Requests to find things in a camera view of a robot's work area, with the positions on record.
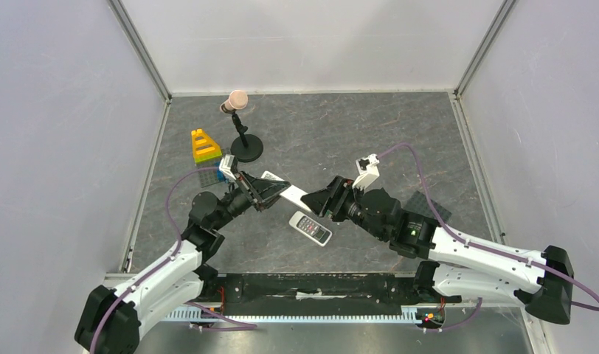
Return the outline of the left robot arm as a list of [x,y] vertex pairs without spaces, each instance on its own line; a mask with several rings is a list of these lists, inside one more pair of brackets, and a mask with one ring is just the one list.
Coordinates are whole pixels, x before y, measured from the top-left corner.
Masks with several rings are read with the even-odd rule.
[[216,296],[218,272],[207,261],[224,241],[220,229],[250,208],[268,209],[291,186],[243,171],[233,174],[231,184],[222,198],[207,191],[193,198],[187,226],[160,258],[118,286],[99,285],[89,294],[74,334],[81,347],[89,353],[134,353],[175,308]]

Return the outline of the white grey remote control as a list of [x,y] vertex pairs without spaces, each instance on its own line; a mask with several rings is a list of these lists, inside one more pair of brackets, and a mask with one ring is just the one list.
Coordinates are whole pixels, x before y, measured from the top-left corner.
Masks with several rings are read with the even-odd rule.
[[328,244],[333,234],[331,230],[301,211],[295,212],[288,223],[293,229],[321,247]]

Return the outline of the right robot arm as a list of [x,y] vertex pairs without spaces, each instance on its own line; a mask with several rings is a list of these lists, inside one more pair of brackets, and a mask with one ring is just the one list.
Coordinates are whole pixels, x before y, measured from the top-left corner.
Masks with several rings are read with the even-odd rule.
[[301,201],[319,217],[349,220],[399,255],[420,258],[412,282],[418,299],[498,295],[540,320],[570,322],[574,271],[563,248],[517,249],[473,237],[404,209],[384,189],[362,192],[341,176]]

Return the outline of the long white remote control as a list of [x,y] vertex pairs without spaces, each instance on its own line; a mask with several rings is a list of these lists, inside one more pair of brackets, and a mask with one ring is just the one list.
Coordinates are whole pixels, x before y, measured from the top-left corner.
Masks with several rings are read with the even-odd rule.
[[[283,181],[282,178],[280,178],[279,176],[276,176],[275,174],[273,174],[272,172],[267,171],[267,170],[265,170],[263,172],[263,174],[261,175],[261,178],[267,179],[267,180],[272,180],[272,181]],[[283,192],[280,193],[280,195],[284,199],[286,199],[287,201],[296,205],[303,211],[312,212],[312,210],[308,207],[308,205],[302,201],[302,197],[306,194],[307,194],[306,191],[300,189],[299,187],[295,186],[294,184],[291,184],[288,188],[286,188]]]

